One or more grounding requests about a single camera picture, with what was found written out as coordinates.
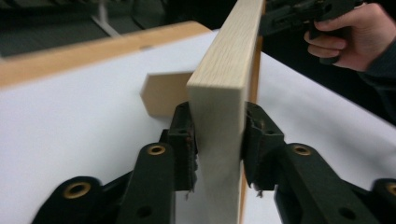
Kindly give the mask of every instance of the wooden table edge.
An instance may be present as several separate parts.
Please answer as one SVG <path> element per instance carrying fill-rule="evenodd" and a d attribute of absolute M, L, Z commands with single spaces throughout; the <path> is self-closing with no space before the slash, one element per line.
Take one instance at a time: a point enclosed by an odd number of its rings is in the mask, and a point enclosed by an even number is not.
<path fill-rule="evenodd" d="M 0 63 L 0 89 L 208 32 L 211 31 L 202 24 L 186 21 L 120 37 L 8 57 Z"/>

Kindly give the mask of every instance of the wooden block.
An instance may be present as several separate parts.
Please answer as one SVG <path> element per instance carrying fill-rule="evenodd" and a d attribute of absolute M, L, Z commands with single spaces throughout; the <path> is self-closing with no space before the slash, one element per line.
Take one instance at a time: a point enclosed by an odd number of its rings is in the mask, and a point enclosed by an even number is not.
<path fill-rule="evenodd" d="M 191 74 L 148 74 L 140 93 L 148 114 L 153 117 L 172 117 L 175 108 L 189 100 L 186 84 Z"/>
<path fill-rule="evenodd" d="M 240 148 L 262 0 L 239 0 L 187 84 L 210 223 L 239 222 Z"/>

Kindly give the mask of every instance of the person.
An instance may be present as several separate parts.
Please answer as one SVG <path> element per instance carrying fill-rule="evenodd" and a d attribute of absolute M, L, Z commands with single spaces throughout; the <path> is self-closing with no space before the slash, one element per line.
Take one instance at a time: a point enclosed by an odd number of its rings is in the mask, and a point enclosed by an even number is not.
<path fill-rule="evenodd" d="M 322 32 L 344 29 L 344 36 L 322 34 L 310 39 L 308 52 L 320 58 L 339 57 L 335 66 L 358 71 L 380 95 L 389 115 L 396 121 L 396 23 L 384 8 L 362 5 L 329 21 L 315 21 Z"/>

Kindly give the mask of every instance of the white table surface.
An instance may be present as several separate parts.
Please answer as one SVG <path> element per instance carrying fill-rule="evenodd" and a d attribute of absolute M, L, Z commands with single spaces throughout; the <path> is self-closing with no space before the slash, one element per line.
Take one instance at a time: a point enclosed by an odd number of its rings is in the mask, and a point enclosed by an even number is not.
<path fill-rule="evenodd" d="M 0 90 L 0 223 L 30 223 L 66 179 L 106 184 L 132 170 L 138 150 L 170 123 L 145 111 L 146 74 L 193 70 L 215 35 Z M 345 180 L 369 189 L 376 178 L 396 177 L 394 126 L 265 54 L 258 105 L 288 143 L 314 147 Z M 177 194 L 177 223 L 207 223 L 202 182 L 184 196 Z M 273 193 L 255 196 L 247 192 L 244 223 L 280 223 Z"/>

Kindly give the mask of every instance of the light wooden plank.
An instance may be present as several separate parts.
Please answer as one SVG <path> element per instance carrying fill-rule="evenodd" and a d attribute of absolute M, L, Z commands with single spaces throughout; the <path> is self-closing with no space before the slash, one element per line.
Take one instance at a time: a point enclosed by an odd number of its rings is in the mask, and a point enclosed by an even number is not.
<path fill-rule="evenodd" d="M 187 88 L 209 219 L 239 222 L 240 148 L 262 0 L 239 0 Z"/>
<path fill-rule="evenodd" d="M 203 25 L 187 21 L 116 38 L 104 38 L 5 58 L 0 62 L 0 88 L 207 32 L 210 30 Z"/>

